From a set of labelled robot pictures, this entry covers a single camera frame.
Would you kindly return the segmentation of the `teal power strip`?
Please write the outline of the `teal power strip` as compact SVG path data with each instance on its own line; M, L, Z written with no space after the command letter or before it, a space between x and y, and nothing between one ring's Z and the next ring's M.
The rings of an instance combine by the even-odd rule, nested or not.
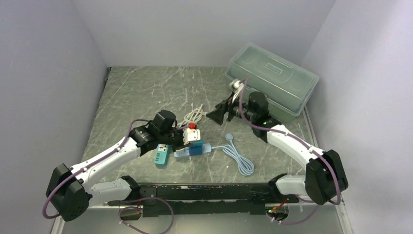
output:
M206 115L206 112L203 110L203 105L201 104L197 108L192 108L192 111L187 113L184 116L184 120L177 124L176 126L178 128L181 128L182 130L189 124L189 123L197 123ZM171 147L165 144L159 144L157 147L156 155L154 158L154 164L156 166L166 166L167 160L169 158L169 155L171 154L172 150Z

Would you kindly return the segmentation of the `blue cube adapter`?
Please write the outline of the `blue cube adapter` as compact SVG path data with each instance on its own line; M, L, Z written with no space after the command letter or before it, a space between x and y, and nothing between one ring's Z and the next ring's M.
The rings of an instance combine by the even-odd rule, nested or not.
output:
M203 154L203 147L202 146L190 146L188 148L188 152L190 156L199 156Z

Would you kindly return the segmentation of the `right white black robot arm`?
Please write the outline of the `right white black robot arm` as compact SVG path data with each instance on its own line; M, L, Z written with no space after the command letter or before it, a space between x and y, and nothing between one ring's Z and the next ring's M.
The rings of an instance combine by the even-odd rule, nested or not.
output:
M348 188L348 180L339 154L322 150L289 131L270 115L268 101L261 92L252 92L247 102L240 102L235 94L215 106L206 117L223 124L234 117L245 118L254 135L293 158L305 171L304 175L281 174L268 183L268 195L274 202L281 202L287 195L307 196L318 205L341 201L341 192Z

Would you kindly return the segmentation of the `white blue charger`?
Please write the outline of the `white blue charger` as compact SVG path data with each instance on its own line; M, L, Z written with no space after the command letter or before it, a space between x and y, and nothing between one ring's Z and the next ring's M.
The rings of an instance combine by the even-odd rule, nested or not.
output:
M191 147L202 147L204 142L202 140L195 141L191 143Z

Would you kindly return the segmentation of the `light blue power strip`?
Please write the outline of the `light blue power strip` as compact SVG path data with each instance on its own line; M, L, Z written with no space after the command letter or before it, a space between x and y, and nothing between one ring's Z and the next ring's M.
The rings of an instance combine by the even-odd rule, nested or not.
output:
M215 149L221 149L226 155L230 156L232 159L234 159L237 163L238 166L238 171L240 172L241 175L243 176L251 176L255 172L255 166L251 160L248 158L242 156L239 154L237 151L234 142L233 142L233 135L228 133L225 136L228 144L224 146L211 146L209 143L204 143L203 144L203 154L206 155L212 152L212 150ZM182 158L189 158L191 157L188 152L188 148L190 147L185 147L181 150L177 150L176 152L173 152L174 157L176 159L182 159Z

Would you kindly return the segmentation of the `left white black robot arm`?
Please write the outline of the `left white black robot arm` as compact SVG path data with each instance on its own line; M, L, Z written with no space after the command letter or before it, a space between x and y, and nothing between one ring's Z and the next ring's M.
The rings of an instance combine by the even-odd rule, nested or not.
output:
M142 120L141 126L134 127L136 122L133 120L130 123L126 135L119 142L98 155L71 167L62 163L53 169L42 208L44 218L60 216L65 221L72 221L104 199L135 204L140 198L140 191L134 180L127 177L100 183L100 179L121 165L156 149L159 144L175 150L189 143L186 128L179 128L175 114L168 110L161 110L152 120Z

